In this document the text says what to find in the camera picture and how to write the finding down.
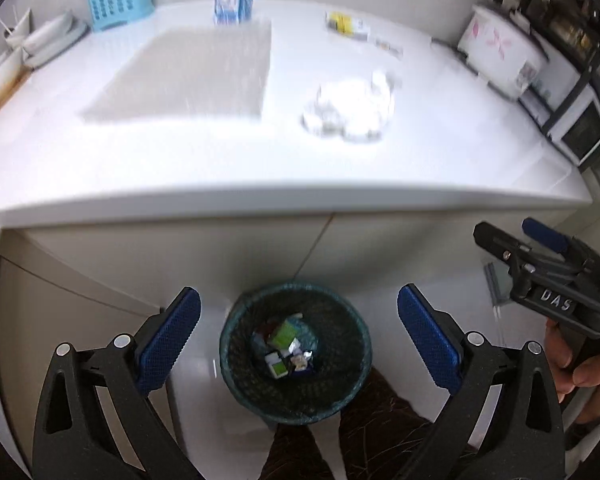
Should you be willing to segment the person right hand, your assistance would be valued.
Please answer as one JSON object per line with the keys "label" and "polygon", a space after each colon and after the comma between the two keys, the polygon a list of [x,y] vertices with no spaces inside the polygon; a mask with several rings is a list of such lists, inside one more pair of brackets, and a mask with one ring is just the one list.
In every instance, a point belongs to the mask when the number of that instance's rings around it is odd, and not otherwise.
{"label": "person right hand", "polygon": [[573,352],[560,333],[558,323],[553,320],[546,321],[544,349],[558,401],[562,402],[574,388],[593,388],[594,392],[576,423],[597,422],[600,419],[600,355],[587,359],[570,372],[568,366],[573,360]]}

